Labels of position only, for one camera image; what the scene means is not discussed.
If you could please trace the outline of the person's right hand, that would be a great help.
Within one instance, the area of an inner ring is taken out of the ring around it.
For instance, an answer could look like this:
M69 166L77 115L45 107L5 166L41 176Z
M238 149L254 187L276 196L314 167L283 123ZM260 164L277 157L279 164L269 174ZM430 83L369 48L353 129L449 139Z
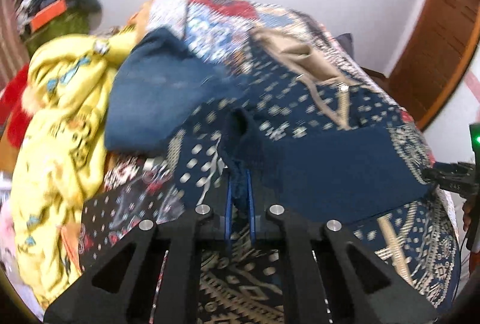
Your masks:
M475 200L473 200L473 198L467 200L463 206L462 206L462 210L463 210L463 231L468 231L469 228L470 228L470 224L471 224L471 216L470 216L470 213L472 212L472 209L474 207L474 204L475 204Z

